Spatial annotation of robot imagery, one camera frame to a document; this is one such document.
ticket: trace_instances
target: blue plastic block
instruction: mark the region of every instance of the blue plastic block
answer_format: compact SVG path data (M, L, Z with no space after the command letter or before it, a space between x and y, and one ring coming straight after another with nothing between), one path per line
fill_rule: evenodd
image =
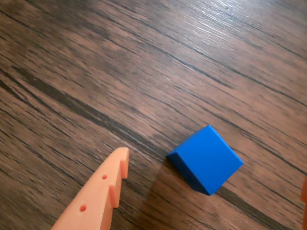
M207 195L214 194L243 164L212 126L190 136L167 158L194 190Z

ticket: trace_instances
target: tabletop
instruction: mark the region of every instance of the tabletop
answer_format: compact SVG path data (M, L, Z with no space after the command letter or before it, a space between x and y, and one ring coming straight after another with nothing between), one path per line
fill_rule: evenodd
M305 0L2 0L0 229L50 229L130 149L112 230L298 230ZM213 196L167 153L212 125L244 165Z

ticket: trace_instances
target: wooden surface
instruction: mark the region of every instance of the wooden surface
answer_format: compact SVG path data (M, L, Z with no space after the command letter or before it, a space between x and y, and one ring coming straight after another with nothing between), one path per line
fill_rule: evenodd
M305 0L0 1L0 229L50 229L115 148L112 230L298 230ZM165 160L213 125L245 162L208 197Z

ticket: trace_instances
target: hole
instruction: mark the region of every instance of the hole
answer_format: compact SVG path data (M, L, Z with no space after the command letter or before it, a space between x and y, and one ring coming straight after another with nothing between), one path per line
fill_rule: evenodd
M87 205L81 205L80 212L84 212L87 209Z

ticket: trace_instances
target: orange plastic piece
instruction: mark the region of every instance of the orange plastic piece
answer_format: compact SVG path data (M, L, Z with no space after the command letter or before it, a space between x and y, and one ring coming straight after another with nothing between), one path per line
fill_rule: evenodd
M129 149L118 148L99 166L51 230L110 230L119 206L121 179L128 177Z
M305 178L301 199L307 204L307 177ZM305 205L305 213L304 213L304 220L303 220L303 230L307 230L307 205Z
M307 203L307 177L305 178L305 181L304 181L301 199L302 199L302 201Z

